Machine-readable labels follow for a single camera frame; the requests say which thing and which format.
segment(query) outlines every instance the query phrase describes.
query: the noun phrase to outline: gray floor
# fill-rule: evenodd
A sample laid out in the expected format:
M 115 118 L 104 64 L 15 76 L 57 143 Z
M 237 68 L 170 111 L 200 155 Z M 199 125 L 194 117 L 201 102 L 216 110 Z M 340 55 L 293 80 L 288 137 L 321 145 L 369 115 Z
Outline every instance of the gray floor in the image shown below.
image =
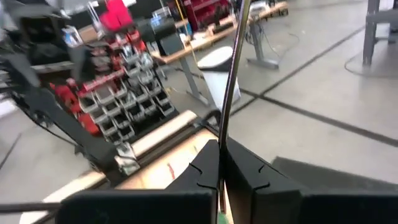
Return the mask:
M 245 58 L 254 49 L 244 44 L 238 82 L 248 94 L 234 110 L 251 103 L 232 117 L 231 137 L 267 161 L 286 157 L 398 184 L 398 75 L 393 73 L 398 65 L 392 63 L 398 46 L 379 43 L 371 71 L 361 71 L 366 1 L 289 3 L 288 17 L 264 23 L 271 46 L 282 56 L 279 70 L 248 65 Z M 383 1 L 381 7 L 391 5 Z M 378 34 L 387 29 L 380 26 Z M 233 36 L 227 37 L 215 47 L 232 41 Z M 278 59 L 265 39 L 262 43 L 267 57 Z M 350 58 L 348 69 L 367 74 L 345 70 Z M 193 59 L 188 61 L 199 73 Z M 184 75 L 168 76 L 165 84 L 176 89 L 171 93 L 176 107 L 205 114 L 208 108 L 184 93 Z M 196 81 L 209 96 L 203 80 Z M 34 127 L 20 112 L 0 120 L 0 158 L 19 133 L 21 139 L 0 170 L 0 202 L 41 200 L 87 170 L 70 145 Z M 18 218 L 0 217 L 0 223 L 17 223 Z

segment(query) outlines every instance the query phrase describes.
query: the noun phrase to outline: white trash can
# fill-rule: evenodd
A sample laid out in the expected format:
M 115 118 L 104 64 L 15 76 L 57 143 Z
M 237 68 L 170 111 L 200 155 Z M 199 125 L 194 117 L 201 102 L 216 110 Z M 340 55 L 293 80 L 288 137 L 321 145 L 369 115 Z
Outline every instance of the white trash can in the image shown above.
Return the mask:
M 216 107 L 221 111 L 228 81 L 228 72 L 232 64 L 232 47 L 221 47 L 210 52 L 198 62 L 198 68 L 205 78 L 211 97 Z M 236 80 L 233 103 L 241 98 L 238 80 Z

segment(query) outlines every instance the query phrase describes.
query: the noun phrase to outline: gray metal stand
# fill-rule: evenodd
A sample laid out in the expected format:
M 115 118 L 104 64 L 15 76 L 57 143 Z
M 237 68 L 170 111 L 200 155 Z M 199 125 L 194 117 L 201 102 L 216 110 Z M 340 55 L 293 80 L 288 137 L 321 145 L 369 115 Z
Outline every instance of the gray metal stand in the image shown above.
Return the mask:
M 397 0 L 394 0 L 394 6 L 390 10 L 379 11 L 380 0 L 368 1 L 368 14 L 366 16 L 365 38 L 363 44 L 363 65 L 370 66 L 374 53 L 374 45 L 381 38 L 376 37 L 376 28 L 379 23 L 396 24 L 398 20 L 398 10 L 396 8 Z M 388 37 L 389 43 L 394 43 L 394 35 Z
M 254 50 L 256 51 L 256 58 L 247 58 L 248 62 L 264 68 L 278 69 L 279 63 L 277 61 L 264 58 L 261 39 L 259 39 L 259 36 L 261 35 L 260 27 L 257 22 L 253 22 L 249 26 L 250 33 L 253 38 Z
M 187 93 L 190 96 L 194 97 L 195 99 L 201 101 L 206 106 L 208 106 L 209 105 L 209 101 L 199 92 L 197 84 L 195 83 L 195 81 L 193 79 L 192 72 L 189 69 L 189 65 L 188 65 L 187 59 L 185 57 L 182 57 L 180 59 L 180 63 L 181 63 L 181 67 L 182 67 L 182 70 L 184 72 L 184 75 L 187 78 L 189 87 L 191 89 L 191 92 L 187 91 Z

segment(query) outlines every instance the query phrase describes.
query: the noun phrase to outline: wooden workbench top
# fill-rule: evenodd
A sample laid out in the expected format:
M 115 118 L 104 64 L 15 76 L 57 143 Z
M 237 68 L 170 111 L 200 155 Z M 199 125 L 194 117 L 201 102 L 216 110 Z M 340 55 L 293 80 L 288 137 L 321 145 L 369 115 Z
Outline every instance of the wooden workbench top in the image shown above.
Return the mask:
M 175 133 L 181 127 L 196 118 L 196 114 L 191 111 L 185 111 L 163 126 L 157 128 L 142 139 L 135 142 L 132 146 L 136 154 L 140 154 L 151 148 L 162 139 Z M 143 168 L 128 180 L 124 181 L 117 187 L 120 190 L 126 189 L 164 189 L 173 181 L 173 175 L 170 168 L 174 172 L 174 178 L 178 177 L 187 167 L 189 162 L 195 158 L 197 153 L 205 146 L 208 140 L 217 139 L 217 137 L 207 129 L 194 134 L 183 143 L 170 150 L 168 153 L 157 159 L 155 162 Z M 55 191 L 43 202 L 60 202 L 71 194 L 78 191 L 89 189 L 98 182 L 104 180 L 105 176 L 98 172 L 88 172 L 81 177 L 73 180 L 66 186 Z M 232 224 L 232 214 L 229 210 L 229 202 L 227 203 L 227 219 Z M 33 224 L 42 220 L 48 215 L 47 212 L 25 212 L 22 214 L 19 224 Z

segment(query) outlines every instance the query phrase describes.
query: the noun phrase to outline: wooden board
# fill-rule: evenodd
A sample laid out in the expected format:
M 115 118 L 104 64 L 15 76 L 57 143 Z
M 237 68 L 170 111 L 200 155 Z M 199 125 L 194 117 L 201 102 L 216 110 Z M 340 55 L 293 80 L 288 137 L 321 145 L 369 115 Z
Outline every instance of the wooden board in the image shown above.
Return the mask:
M 164 189 L 175 178 L 177 178 L 195 158 L 198 152 L 205 146 L 208 140 L 217 137 L 207 129 L 196 133 L 183 143 L 157 159 L 149 166 L 134 174 L 128 180 L 116 187 L 119 190 L 131 189 Z M 45 202 L 59 202 L 72 193 L 84 189 L 94 181 L 98 181 L 103 174 L 90 172 L 89 174 L 72 181 L 64 188 L 54 192 L 54 194 L 44 199 Z M 231 209 L 229 207 L 228 196 L 226 217 L 229 224 L 233 224 Z M 19 221 L 20 224 L 31 224 L 40 220 L 46 215 L 45 212 L 25 212 Z
M 163 124 L 161 127 L 153 130 L 149 134 L 145 135 L 144 137 L 133 143 L 132 148 L 134 149 L 135 155 L 138 156 L 146 152 L 157 143 L 176 133 L 179 129 L 186 126 L 195 118 L 197 118 L 197 115 L 192 111 L 184 111 L 183 113 L 180 113 L 174 119 L 171 119 L 170 121 Z M 65 185 L 54 193 L 50 194 L 48 197 L 43 199 L 43 202 L 60 202 L 71 194 L 91 188 L 98 182 L 104 180 L 104 178 L 104 174 L 91 171 L 71 181 L 69 184 Z M 21 219 L 19 220 L 19 223 L 35 223 L 45 217 L 47 214 L 47 212 L 23 213 Z
M 268 17 L 271 14 L 273 14 L 279 10 L 287 9 L 287 6 L 288 6 L 287 2 L 278 2 L 277 4 L 275 4 L 274 7 L 270 8 L 269 10 L 264 10 L 264 11 L 260 12 L 259 19 Z M 221 20 L 220 24 L 224 24 L 229 21 L 234 21 L 234 19 L 232 17 L 227 17 L 226 19 Z M 250 22 L 254 22 L 253 19 L 249 18 L 248 23 L 250 23 Z M 153 57 L 156 57 L 163 63 L 166 63 L 166 64 L 172 63 L 182 57 L 185 57 L 185 56 L 191 54 L 192 51 L 200 50 L 200 49 L 204 48 L 204 46 L 207 47 L 207 46 L 211 45 L 212 43 L 230 35 L 232 32 L 234 32 L 236 30 L 236 28 L 237 28 L 237 23 L 235 23 L 233 27 L 226 29 L 223 32 L 219 32 L 218 34 L 214 34 L 214 35 L 210 35 L 210 36 L 206 37 L 206 40 L 199 45 L 196 45 L 194 47 L 187 46 L 185 49 L 180 50 L 179 52 L 176 52 L 172 55 L 160 56 L 158 52 L 151 52 L 151 54 Z

